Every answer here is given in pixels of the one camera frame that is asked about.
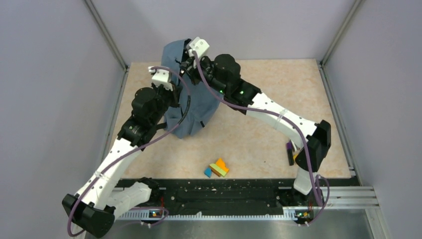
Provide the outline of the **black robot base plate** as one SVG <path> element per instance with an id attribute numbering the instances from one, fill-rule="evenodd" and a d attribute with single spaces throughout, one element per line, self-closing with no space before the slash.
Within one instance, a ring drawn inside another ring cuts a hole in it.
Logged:
<path id="1" fill-rule="evenodd" d="M 152 184 L 150 199 L 138 207 L 164 207 L 171 216 L 281 215 L 287 206 L 317 207 L 313 193 L 293 189 L 293 179 L 121 179 L 117 187 Z"/>

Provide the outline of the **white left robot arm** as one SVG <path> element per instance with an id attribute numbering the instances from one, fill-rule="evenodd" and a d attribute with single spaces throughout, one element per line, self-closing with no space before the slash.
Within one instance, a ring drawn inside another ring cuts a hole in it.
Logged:
<path id="1" fill-rule="evenodd" d="M 169 108 L 180 107 L 182 92 L 186 92 L 185 109 L 181 118 L 158 138 L 160 120 Z M 104 237 L 116 219 L 135 206 L 145 203 L 153 206 L 159 201 L 159 192 L 140 181 L 114 193 L 122 175 L 146 147 L 160 141 L 177 129 L 186 118 L 191 106 L 191 90 L 174 83 L 152 84 L 136 91 L 131 102 L 131 114 L 122 125 L 109 153 L 89 180 L 75 194 L 67 194 L 62 206 L 68 216 L 67 233 L 81 238 L 89 233 Z"/>

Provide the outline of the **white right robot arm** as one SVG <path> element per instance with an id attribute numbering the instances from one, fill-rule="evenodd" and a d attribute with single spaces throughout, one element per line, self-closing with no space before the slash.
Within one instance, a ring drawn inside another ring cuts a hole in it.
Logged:
<path id="1" fill-rule="evenodd" d="M 299 149 L 299 166 L 292 191 L 292 199 L 305 205 L 312 192 L 321 197 L 319 168 L 331 147 L 331 125 L 325 120 L 307 120 L 277 104 L 255 85 L 241 78 L 241 66 L 229 54 L 214 60 L 207 56 L 190 56 L 180 64 L 193 84 L 204 83 L 223 104 L 261 120 L 287 136 Z"/>

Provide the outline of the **blue student backpack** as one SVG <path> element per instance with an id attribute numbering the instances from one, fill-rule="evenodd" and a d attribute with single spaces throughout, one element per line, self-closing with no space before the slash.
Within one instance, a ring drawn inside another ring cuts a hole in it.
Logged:
<path id="1" fill-rule="evenodd" d="M 161 66 L 168 67 L 173 71 L 179 71 L 179 64 L 187 60 L 184 55 L 184 48 L 190 39 L 173 41 L 163 48 Z M 190 78 L 185 74 L 183 79 L 191 93 L 191 104 L 187 116 L 175 130 L 172 131 L 176 137 L 182 139 L 187 136 L 193 136 L 202 130 L 211 120 L 216 112 L 220 101 L 218 101 L 206 88 L 203 83 L 193 85 Z M 171 82 L 176 86 L 181 86 L 179 104 L 177 108 L 170 107 L 164 114 L 166 130 L 171 130 L 182 118 L 184 110 L 187 107 L 187 90 L 179 78 L 172 75 Z"/>

